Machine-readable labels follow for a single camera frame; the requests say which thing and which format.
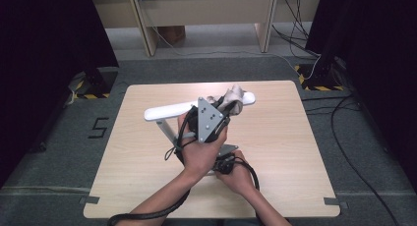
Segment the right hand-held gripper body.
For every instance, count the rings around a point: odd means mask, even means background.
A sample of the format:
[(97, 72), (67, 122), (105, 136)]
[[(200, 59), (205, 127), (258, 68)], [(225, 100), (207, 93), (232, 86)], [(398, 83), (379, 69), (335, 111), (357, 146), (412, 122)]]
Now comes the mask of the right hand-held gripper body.
[(237, 145), (224, 144), (214, 162), (214, 170), (221, 174), (229, 174), (233, 169), (235, 158), (234, 151), (238, 149)]

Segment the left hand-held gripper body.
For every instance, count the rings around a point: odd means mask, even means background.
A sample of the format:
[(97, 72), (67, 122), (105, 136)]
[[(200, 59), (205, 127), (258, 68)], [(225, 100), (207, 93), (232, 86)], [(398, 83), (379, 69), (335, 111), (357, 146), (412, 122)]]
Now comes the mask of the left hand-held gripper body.
[(218, 110), (218, 103), (210, 103), (203, 97), (197, 101), (197, 125), (190, 126), (195, 133), (198, 142), (212, 142), (218, 138), (218, 134), (228, 124), (227, 113)]

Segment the black striped stand base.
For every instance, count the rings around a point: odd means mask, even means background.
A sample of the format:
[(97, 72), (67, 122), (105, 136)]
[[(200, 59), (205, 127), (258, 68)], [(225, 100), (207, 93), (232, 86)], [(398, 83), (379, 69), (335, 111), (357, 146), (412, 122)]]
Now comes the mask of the black striped stand base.
[(108, 98), (118, 76), (117, 71), (84, 73), (75, 78), (76, 83), (69, 87), (72, 99)]
[(300, 85), (305, 90), (343, 90), (341, 81), (332, 69), (317, 69), (313, 64), (295, 66)]

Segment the person's right hand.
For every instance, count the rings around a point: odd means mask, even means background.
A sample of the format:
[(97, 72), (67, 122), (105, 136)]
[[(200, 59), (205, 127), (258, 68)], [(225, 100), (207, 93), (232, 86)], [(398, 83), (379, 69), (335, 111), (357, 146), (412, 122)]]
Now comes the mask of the person's right hand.
[(237, 162), (229, 174), (216, 172), (216, 178), (227, 186), (233, 193), (246, 197), (257, 191), (247, 162), (241, 150), (234, 151)]

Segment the person's dark clothing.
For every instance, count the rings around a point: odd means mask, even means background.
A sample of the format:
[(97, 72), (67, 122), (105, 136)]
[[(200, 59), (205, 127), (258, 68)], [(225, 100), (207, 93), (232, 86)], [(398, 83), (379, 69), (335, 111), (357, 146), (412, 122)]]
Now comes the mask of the person's dark clothing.
[(257, 219), (169, 218), (162, 226), (260, 226), (260, 223)]

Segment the beige wooden desk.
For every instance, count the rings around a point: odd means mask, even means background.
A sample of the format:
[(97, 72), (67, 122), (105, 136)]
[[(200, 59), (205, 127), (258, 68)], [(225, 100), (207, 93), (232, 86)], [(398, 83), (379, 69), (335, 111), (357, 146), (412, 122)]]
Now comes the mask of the beige wooden desk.
[(320, 0), (93, 0), (106, 28), (137, 28), (155, 53), (158, 27), (251, 24), (266, 53), (274, 23), (314, 19)]

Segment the black curtain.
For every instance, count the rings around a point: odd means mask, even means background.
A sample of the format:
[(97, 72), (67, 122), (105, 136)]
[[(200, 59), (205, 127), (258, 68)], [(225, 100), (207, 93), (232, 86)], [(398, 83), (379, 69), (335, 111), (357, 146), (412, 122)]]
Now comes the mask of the black curtain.
[(307, 48), (339, 57), (417, 193), (417, 0), (320, 0)]
[(0, 0), (0, 188), (72, 78), (117, 65), (92, 0)]

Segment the beige cloth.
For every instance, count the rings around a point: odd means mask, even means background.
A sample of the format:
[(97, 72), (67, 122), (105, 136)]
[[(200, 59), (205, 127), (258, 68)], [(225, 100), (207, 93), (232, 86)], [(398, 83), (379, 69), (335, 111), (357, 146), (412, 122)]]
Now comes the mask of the beige cloth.
[[(234, 101), (238, 101), (241, 103), (241, 112), (242, 112), (244, 91), (239, 85), (234, 85), (232, 88), (229, 88), (223, 96), (224, 96), (223, 103), (219, 107), (217, 107), (217, 109), (220, 112), (224, 112), (224, 108), (228, 104)], [(220, 96), (208, 96), (207, 101), (212, 105), (219, 98)]]

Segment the person's left hand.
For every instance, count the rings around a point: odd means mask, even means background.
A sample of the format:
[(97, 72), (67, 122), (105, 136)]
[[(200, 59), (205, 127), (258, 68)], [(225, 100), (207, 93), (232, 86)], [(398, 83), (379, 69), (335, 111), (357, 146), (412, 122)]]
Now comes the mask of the person's left hand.
[(228, 127), (225, 127), (213, 142), (198, 142), (194, 138), (181, 140), (183, 147), (184, 170), (180, 174), (192, 185), (197, 184), (212, 168), (222, 145), (227, 140)]

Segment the brown cardboard box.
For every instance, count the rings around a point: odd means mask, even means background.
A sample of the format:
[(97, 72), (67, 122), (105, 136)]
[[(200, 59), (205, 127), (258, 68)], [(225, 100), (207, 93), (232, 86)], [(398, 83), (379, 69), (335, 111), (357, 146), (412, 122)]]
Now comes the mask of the brown cardboard box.
[(175, 44), (186, 37), (184, 26), (158, 27), (157, 29), (169, 44)]

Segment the white desk lamp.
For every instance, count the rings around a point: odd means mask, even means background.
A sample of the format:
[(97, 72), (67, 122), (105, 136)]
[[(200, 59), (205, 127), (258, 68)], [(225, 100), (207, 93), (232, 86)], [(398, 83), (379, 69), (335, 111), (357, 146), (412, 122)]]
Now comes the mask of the white desk lamp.
[[(155, 121), (162, 132), (173, 144), (171, 150), (165, 154), (166, 159), (169, 158), (171, 153), (174, 153), (181, 162), (184, 162), (181, 140), (184, 138), (194, 138), (197, 141), (195, 133), (190, 130), (190, 126), (195, 127), (197, 125), (196, 113), (198, 99), (191, 102), (149, 108), (145, 111), (145, 120), (148, 122)], [(244, 91), (243, 106), (252, 105), (255, 102), (256, 97), (251, 92)], [(166, 120), (176, 118), (184, 113), (187, 114), (185, 123), (180, 127), (178, 134), (175, 135)]]

